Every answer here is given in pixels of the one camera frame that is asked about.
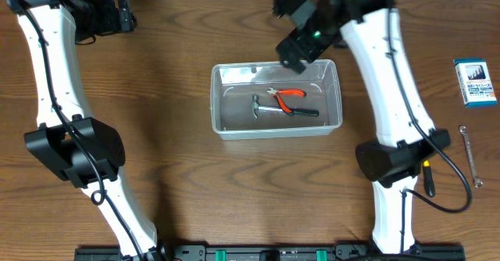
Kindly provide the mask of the black yellow screwdriver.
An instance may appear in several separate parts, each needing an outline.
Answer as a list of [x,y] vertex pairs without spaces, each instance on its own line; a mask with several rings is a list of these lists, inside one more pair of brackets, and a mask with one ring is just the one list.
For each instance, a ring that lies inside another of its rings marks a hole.
[[432,170],[430,167],[430,162],[428,160],[422,163],[422,170],[423,170],[424,190],[428,197],[433,198],[436,195],[436,190],[435,190]]

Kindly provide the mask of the red-handled pliers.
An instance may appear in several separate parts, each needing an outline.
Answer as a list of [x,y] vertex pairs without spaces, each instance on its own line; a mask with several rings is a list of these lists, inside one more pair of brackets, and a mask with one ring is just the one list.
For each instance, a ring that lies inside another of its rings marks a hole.
[[282,99],[282,96],[283,95],[284,96],[295,96],[295,97],[300,97],[300,98],[304,98],[306,96],[306,93],[303,90],[297,89],[297,88],[276,89],[276,88],[269,87],[269,89],[266,92],[274,97],[274,99],[277,101],[279,108],[289,116],[293,116],[294,111],[293,111],[293,109],[289,108],[286,105],[286,103]]

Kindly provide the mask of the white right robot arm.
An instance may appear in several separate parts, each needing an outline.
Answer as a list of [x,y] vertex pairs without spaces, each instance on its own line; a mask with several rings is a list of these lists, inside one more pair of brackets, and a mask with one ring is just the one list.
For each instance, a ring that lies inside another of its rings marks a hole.
[[406,57],[395,0],[273,0],[273,14],[294,30],[278,44],[283,67],[303,73],[330,46],[348,48],[362,74],[376,137],[355,156],[371,182],[375,225],[371,240],[383,254],[410,252],[414,187],[423,162],[450,143],[427,113]]

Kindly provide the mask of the blue white screwdriver box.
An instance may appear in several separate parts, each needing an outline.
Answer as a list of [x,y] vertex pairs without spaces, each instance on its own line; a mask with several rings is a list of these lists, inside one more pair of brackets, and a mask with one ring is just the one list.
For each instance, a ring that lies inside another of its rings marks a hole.
[[454,59],[454,67],[466,108],[498,104],[488,65],[481,58]]

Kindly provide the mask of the silver combination wrench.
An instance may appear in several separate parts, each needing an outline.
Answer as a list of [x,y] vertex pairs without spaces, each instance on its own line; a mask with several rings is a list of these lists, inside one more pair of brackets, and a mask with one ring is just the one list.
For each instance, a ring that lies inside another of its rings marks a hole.
[[468,162],[470,165],[470,172],[471,172],[472,179],[473,179],[473,185],[475,188],[482,188],[484,186],[484,182],[477,175],[477,169],[476,169],[476,165],[475,165],[474,158],[473,158],[473,151],[471,148],[470,137],[469,137],[468,130],[467,130],[466,126],[460,125],[459,132],[463,137],[464,146],[466,149],[466,155],[467,155],[467,159],[468,159]]

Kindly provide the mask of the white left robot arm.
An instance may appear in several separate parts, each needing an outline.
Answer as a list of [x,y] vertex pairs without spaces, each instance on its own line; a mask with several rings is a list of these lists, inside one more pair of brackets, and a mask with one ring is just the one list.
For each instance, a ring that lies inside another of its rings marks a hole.
[[6,0],[27,39],[37,86],[37,127],[29,153],[99,208],[119,243],[120,260],[167,260],[155,224],[125,177],[116,129],[97,120],[81,80],[76,48],[133,31],[129,0]]

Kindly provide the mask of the clear plastic container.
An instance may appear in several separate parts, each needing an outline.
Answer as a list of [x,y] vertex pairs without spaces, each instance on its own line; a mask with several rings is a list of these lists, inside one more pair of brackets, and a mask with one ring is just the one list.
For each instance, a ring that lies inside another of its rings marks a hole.
[[343,123],[336,65],[329,59],[297,74],[279,62],[212,68],[212,128],[223,140],[330,134]]

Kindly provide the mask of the small black-handled hammer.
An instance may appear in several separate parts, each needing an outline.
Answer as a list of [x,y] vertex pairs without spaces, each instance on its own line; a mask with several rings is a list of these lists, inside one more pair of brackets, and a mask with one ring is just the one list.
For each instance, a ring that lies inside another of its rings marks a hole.
[[258,111],[284,113],[288,116],[301,115],[301,116],[318,117],[320,114],[317,110],[314,110],[314,109],[288,109],[288,110],[286,110],[286,109],[283,109],[281,106],[260,105],[258,95],[252,96],[251,111],[252,111],[253,117],[256,120],[258,119],[258,114],[257,114]]

